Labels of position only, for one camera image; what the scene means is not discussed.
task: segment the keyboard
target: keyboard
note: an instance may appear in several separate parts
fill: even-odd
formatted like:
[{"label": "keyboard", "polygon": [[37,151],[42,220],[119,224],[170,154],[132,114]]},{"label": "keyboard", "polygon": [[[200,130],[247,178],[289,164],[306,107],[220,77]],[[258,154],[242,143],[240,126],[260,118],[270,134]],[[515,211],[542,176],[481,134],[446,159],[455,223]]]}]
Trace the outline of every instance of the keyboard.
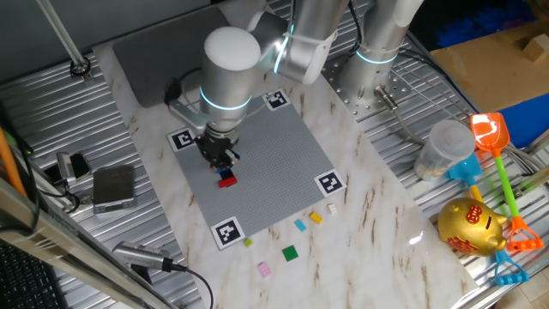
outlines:
[{"label": "keyboard", "polygon": [[0,241],[0,308],[66,307],[51,266]]}]

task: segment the plastic cup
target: plastic cup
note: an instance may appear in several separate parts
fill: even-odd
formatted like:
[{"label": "plastic cup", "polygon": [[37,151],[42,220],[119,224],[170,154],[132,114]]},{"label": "plastic cup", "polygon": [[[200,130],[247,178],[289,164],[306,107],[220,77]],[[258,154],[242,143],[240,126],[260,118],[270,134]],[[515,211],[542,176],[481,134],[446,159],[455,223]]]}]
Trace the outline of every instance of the plastic cup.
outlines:
[{"label": "plastic cup", "polygon": [[413,169],[421,179],[433,181],[473,151],[471,130],[455,120],[443,120],[431,128],[429,141],[421,149]]}]

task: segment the cardboard box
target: cardboard box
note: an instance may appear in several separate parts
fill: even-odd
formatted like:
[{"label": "cardboard box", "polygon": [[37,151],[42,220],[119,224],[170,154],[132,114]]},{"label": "cardboard box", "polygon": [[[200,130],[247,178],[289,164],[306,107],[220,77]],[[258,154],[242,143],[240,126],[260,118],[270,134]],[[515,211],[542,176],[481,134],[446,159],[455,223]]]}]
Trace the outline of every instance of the cardboard box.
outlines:
[{"label": "cardboard box", "polygon": [[484,112],[495,112],[549,93],[549,57],[533,62],[523,51],[544,33],[549,22],[536,21],[431,54]]}]

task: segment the golden pig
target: golden pig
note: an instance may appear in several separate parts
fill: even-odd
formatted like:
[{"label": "golden pig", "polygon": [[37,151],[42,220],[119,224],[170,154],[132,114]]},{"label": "golden pig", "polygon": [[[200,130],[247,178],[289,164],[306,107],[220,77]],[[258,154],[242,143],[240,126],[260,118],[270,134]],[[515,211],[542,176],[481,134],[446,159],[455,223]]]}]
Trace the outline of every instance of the golden pig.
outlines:
[{"label": "golden pig", "polygon": [[449,201],[438,215],[438,235],[452,248],[471,256],[490,257],[505,248],[507,217],[484,203],[464,197]]}]

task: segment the blue lego brick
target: blue lego brick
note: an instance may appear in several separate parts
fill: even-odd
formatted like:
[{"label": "blue lego brick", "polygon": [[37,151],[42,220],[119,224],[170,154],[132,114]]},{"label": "blue lego brick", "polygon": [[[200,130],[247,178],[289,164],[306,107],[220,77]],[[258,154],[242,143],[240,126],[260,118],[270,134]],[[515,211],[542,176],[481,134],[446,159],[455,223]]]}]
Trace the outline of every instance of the blue lego brick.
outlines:
[{"label": "blue lego brick", "polygon": [[307,227],[305,226],[305,224],[300,220],[300,219],[297,219],[295,221],[295,225],[298,227],[298,229],[303,232],[304,230],[307,229]]}]

